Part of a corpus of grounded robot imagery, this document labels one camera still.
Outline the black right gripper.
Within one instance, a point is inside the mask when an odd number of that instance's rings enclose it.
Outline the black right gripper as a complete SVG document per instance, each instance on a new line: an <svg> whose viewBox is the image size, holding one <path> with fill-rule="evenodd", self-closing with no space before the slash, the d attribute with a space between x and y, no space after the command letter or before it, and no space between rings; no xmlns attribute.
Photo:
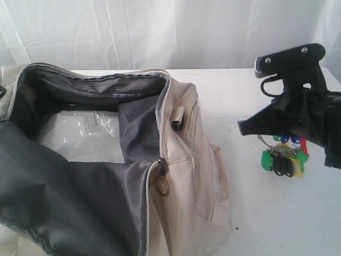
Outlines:
<svg viewBox="0 0 341 256"><path fill-rule="evenodd" d="M340 168L340 92L304 89L276 95L271 105L238 121L238 127L243 136L303 137L324 148L325 166Z"/></svg>

